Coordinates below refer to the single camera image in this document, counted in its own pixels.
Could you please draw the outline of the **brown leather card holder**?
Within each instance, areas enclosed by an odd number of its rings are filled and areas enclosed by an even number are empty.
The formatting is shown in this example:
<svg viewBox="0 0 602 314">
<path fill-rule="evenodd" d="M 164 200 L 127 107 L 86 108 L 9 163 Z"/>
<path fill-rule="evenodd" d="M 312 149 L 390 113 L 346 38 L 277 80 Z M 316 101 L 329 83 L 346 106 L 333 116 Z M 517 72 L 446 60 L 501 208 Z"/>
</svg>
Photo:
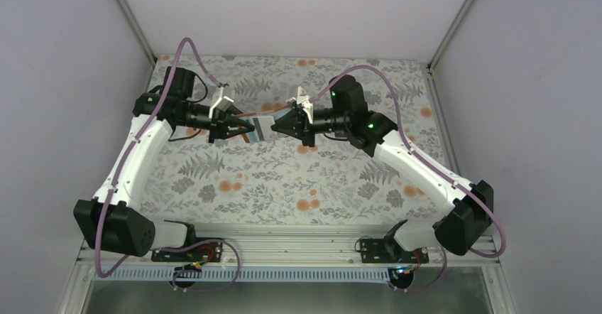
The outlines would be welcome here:
<svg viewBox="0 0 602 314">
<path fill-rule="evenodd" d="M 250 117 L 254 117 L 254 116 L 272 116 L 274 118 L 274 120 L 280 118 L 281 116 L 283 116 L 284 114 L 288 113 L 291 110 L 291 106 L 290 104 L 285 104 L 281 107 L 277 107 L 275 109 L 272 110 L 268 110 L 268 111 L 259 111 L 259 112 L 248 112 L 248 113 L 240 113 L 240 114 L 235 114 L 235 117 L 238 117 L 240 119 L 243 119 L 245 121 L 248 122 L 248 119 Z M 251 143 L 247 136 L 247 134 L 242 134 L 242 140 L 244 141 L 245 144 L 255 144 L 255 143 Z M 278 138 L 283 138 L 285 137 L 285 134 L 279 134 L 278 133 Z"/>
</svg>

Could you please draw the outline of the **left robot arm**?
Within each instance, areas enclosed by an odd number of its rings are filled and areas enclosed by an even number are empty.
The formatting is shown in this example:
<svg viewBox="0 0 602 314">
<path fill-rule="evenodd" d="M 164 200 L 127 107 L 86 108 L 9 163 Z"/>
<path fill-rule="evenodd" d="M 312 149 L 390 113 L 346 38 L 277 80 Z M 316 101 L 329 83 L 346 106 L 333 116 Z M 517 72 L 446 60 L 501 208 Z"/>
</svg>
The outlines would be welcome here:
<svg viewBox="0 0 602 314">
<path fill-rule="evenodd" d="M 210 105 L 192 101 L 196 72 L 168 67 L 164 80 L 135 102 L 126 142 L 102 186 L 91 200 L 78 200 L 73 214 L 93 249 L 129 256 L 169 248 L 181 261 L 197 253 L 197 240 L 185 222 L 151 220 L 140 213 L 140 202 L 151 168 L 160 151 L 179 127 L 208 131 L 210 143 L 254 131 L 253 124 L 228 111 L 232 88 L 220 87 Z"/>
</svg>

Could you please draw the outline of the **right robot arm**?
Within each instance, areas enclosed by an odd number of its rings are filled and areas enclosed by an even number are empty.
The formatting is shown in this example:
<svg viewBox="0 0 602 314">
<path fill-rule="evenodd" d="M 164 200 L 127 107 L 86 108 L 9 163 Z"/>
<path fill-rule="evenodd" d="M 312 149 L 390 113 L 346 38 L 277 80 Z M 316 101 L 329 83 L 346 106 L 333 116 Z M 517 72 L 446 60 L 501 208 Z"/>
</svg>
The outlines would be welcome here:
<svg viewBox="0 0 602 314">
<path fill-rule="evenodd" d="M 299 89 L 290 100 L 290 111 L 271 129 L 305 146 L 313 146 L 317 134 L 340 131 L 353 147 L 405 176 L 434 203 L 429 218 L 406 217 L 388 232 L 384 251 L 391 261 L 401 262 L 423 247 L 440 246 L 457 256 L 471 251 L 493 222 L 493 188 L 483 180 L 472 183 L 457 175 L 410 142 L 399 124 L 368 108 L 354 77 L 331 82 L 330 108 L 314 109 Z"/>
</svg>

